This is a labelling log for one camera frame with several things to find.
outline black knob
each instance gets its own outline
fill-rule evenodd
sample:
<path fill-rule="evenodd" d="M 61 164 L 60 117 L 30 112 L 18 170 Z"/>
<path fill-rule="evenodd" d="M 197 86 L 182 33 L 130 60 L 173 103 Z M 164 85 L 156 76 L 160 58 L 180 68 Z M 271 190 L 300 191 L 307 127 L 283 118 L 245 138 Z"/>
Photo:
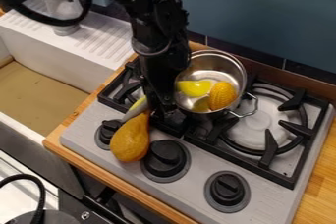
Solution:
<path fill-rule="evenodd" d="M 103 121 L 100 128 L 99 139 L 104 144 L 110 144 L 115 132 L 122 126 L 118 120 Z"/>
<path fill-rule="evenodd" d="M 212 182 L 210 193 L 217 203 L 234 206 L 243 200 L 245 189 L 240 178 L 232 174 L 223 174 Z"/>
<path fill-rule="evenodd" d="M 145 169 L 160 178 L 180 173 L 187 163 L 187 155 L 180 143 L 174 140 L 154 141 L 143 160 Z"/>

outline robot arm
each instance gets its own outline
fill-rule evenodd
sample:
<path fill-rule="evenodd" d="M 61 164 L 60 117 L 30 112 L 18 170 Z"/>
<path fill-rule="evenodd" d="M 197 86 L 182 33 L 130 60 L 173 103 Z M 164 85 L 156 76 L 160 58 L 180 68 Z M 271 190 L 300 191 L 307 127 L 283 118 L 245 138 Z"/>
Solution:
<path fill-rule="evenodd" d="M 181 0 L 117 0 L 131 18 L 132 45 L 139 54 L 149 106 L 174 109 L 174 81 L 187 68 L 187 12 Z"/>

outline wooden counter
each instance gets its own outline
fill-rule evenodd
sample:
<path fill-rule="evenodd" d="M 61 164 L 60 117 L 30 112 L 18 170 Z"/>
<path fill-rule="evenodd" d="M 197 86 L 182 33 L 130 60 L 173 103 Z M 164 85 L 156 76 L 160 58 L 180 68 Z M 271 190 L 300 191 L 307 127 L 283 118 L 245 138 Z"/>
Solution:
<path fill-rule="evenodd" d="M 193 51 L 204 49 L 205 46 L 191 43 Z M 308 91 L 323 95 L 330 99 L 335 98 L 336 86 L 314 81 L 302 76 L 265 66 L 251 60 L 240 58 L 247 70 L 256 70 L 264 78 L 281 84 L 301 86 Z M 117 176 L 107 172 L 99 166 L 89 162 L 71 150 L 63 147 L 59 138 L 62 132 L 87 108 L 106 85 L 108 85 L 121 71 L 118 70 L 98 90 L 96 90 L 76 111 L 59 125 L 43 142 L 44 146 L 67 162 L 85 171 L 105 185 L 131 197 L 142 205 L 158 212 L 175 223 L 195 223 L 194 220 L 168 206 L 164 202 L 150 196 L 136 187 L 128 184 Z M 324 148 L 319 156 L 308 187 L 302 199 L 294 223 L 336 223 L 336 120 L 334 120 Z"/>

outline wall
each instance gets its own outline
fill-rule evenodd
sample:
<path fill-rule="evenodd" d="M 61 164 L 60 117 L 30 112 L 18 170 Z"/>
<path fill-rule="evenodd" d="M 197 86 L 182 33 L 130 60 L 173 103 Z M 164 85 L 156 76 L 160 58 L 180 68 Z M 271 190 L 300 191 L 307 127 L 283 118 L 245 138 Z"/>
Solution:
<path fill-rule="evenodd" d="M 336 0 L 183 0 L 189 29 L 336 73 Z"/>

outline silver pot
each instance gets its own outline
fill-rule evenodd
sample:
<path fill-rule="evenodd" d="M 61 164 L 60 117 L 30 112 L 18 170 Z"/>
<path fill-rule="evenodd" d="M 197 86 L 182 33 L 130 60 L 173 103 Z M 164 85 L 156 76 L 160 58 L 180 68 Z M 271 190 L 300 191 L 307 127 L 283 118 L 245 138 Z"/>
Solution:
<path fill-rule="evenodd" d="M 203 97 L 188 97 L 177 89 L 179 81 L 200 81 L 211 80 L 214 82 L 226 81 L 234 86 L 238 97 L 229 106 L 219 110 L 211 111 L 206 108 L 208 95 Z M 247 85 L 247 73 L 243 64 L 234 56 L 217 50 L 201 50 L 194 52 L 191 64 L 185 71 L 181 72 L 175 79 L 175 101 L 180 110 L 198 120 L 214 120 L 227 113 L 235 117 L 243 118 L 254 114 L 257 110 L 257 97 L 245 92 Z M 238 114 L 235 111 L 242 96 L 246 94 L 254 99 L 254 109 L 245 114 Z M 196 105 L 203 104 L 201 111 L 195 111 Z"/>

